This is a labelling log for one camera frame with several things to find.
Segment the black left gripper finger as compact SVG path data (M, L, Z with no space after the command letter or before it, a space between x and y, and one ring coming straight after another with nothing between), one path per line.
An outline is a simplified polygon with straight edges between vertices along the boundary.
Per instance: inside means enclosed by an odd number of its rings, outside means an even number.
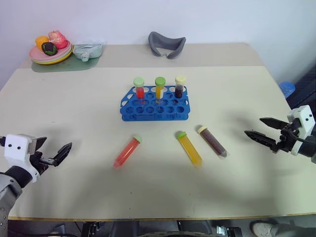
M41 148L44 142L47 140L47 137L39 137L36 139L36 151Z
M54 158L51 159L51 165L59 166L60 163L68 156L72 148L72 143L64 145L56 154Z

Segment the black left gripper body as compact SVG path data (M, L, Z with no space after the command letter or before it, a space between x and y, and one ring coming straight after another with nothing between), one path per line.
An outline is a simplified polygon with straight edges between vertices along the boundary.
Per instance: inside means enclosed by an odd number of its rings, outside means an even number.
M48 164L43 163L41 160L43 158L42 152L39 152L39 150L36 151L36 139L31 138L27 149L27 161L29 162L27 171L31 176L40 176L48 169Z

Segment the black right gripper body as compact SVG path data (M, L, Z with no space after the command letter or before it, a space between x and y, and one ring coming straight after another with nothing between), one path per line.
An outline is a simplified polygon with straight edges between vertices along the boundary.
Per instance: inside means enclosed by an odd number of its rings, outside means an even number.
M292 151L294 144L298 141L298 128L301 127L299 121L293 121L288 123L283 129L279 129L281 135L279 137L280 141L277 143L277 147L285 152Z

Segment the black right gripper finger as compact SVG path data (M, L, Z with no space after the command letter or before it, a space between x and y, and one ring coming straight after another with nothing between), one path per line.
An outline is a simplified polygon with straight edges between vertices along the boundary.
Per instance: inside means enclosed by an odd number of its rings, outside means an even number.
M263 122L265 125L274 128L274 129L283 129L288 125L287 122L275 119L275 118L260 118L261 122Z
M278 151L276 141L272 138L267 137L265 134L259 133L257 131L246 130L244 132L251 140L260 143L266 147L269 147L271 151Z

